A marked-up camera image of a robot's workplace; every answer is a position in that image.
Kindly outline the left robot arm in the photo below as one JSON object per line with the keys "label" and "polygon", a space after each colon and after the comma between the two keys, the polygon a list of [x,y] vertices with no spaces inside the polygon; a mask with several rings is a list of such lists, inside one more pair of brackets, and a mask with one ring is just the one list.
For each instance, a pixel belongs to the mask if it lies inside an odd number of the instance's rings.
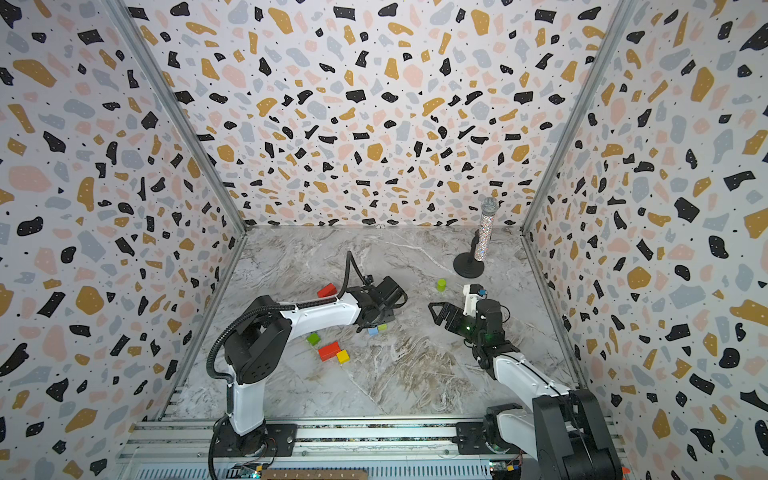
{"label": "left robot arm", "polygon": [[265,434],[267,379],[293,339],[337,326],[374,328],[391,320],[407,301],[405,290],[389,276],[297,304],[257,298],[222,331],[206,358],[208,376],[226,382],[227,427],[236,438]]}

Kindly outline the red block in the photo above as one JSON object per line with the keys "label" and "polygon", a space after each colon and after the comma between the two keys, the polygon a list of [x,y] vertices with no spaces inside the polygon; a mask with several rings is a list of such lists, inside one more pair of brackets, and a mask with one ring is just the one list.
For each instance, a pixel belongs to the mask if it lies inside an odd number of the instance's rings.
{"label": "red block", "polygon": [[338,293],[337,287],[333,283],[328,283],[317,292],[318,298],[328,298],[336,296]]}
{"label": "red block", "polygon": [[322,361],[327,361],[331,358],[334,358],[340,351],[341,348],[337,342],[330,343],[317,350],[318,355]]}

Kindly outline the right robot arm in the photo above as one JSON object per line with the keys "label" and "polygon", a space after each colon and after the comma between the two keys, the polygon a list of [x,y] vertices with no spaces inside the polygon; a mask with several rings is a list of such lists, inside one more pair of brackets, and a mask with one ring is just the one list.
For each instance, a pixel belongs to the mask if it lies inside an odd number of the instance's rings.
{"label": "right robot arm", "polygon": [[536,368],[506,338],[503,306],[471,301],[428,304],[436,325],[463,338],[478,365],[510,389],[519,403],[490,407],[483,420],[485,446],[512,448],[534,459],[543,479],[621,479],[623,470],[595,395],[571,389]]}

